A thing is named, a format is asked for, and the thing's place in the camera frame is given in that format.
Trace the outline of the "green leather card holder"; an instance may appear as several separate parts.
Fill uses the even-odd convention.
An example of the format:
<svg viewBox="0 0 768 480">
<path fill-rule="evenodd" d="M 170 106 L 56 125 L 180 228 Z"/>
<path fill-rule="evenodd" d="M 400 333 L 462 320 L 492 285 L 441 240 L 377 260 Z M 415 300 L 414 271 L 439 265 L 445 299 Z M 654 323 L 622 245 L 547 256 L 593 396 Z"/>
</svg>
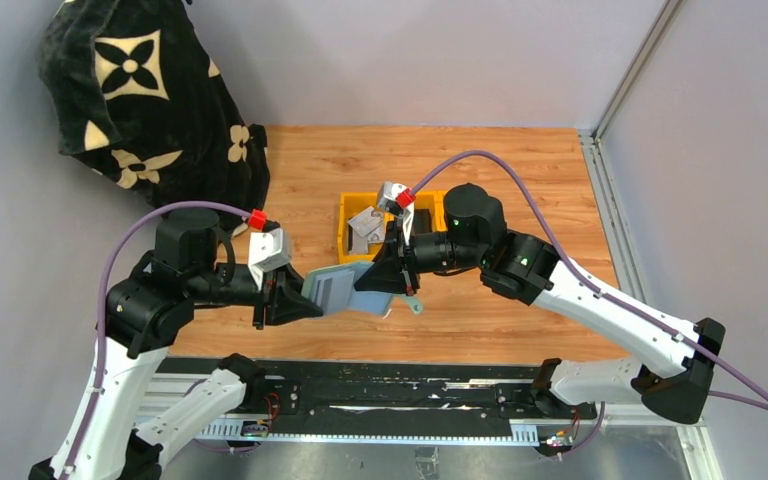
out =
<svg viewBox="0 0 768 480">
<path fill-rule="evenodd" d="M 417 297 L 378 291 L 358 291 L 354 283 L 371 266 L 371 261 L 355 261 L 312 270 L 305 278 L 301 295 L 323 310 L 324 316 L 354 311 L 386 318 L 394 299 L 403 301 L 414 315 L 424 311 Z"/>
</svg>

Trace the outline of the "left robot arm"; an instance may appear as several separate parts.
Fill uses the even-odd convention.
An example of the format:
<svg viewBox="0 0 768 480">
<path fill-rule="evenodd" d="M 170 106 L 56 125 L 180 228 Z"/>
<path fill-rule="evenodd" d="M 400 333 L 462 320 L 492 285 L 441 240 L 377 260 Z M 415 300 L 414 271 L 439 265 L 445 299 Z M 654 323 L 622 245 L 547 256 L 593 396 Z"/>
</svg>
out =
<svg viewBox="0 0 768 480">
<path fill-rule="evenodd" d="M 279 415 L 280 396 L 265 369 L 232 354 L 175 405 L 145 423 L 143 397 L 179 332 L 200 308 L 250 306 L 257 328 L 315 318 L 322 309 L 302 294 L 290 240 L 280 224 L 255 210 L 250 260 L 218 261 L 229 246 L 219 206 L 181 202 L 158 211 L 155 246 L 129 277 L 103 280 L 94 365 L 73 423 L 57 453 L 30 469 L 33 479 L 157 479 L 170 461 L 223 414 L 243 409 Z"/>
</svg>

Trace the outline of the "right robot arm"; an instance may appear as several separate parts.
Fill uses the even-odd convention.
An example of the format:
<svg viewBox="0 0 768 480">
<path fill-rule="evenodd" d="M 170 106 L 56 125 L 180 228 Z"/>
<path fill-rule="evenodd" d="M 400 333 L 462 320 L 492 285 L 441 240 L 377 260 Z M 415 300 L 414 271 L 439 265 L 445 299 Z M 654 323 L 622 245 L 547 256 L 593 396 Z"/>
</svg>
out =
<svg viewBox="0 0 768 480">
<path fill-rule="evenodd" d="M 494 294 L 572 319 L 621 346 L 606 361 L 545 360 L 525 395 L 527 407 L 557 415 L 586 403 L 641 404 L 672 422 L 699 421 L 725 328 L 704 318 L 680 319 L 630 297 L 563 259 L 558 248 L 508 228 L 502 203 L 466 183 L 443 197 L 446 228 L 413 234 L 402 220 L 386 227 L 358 291 L 415 295 L 423 273 L 477 269 Z"/>
</svg>

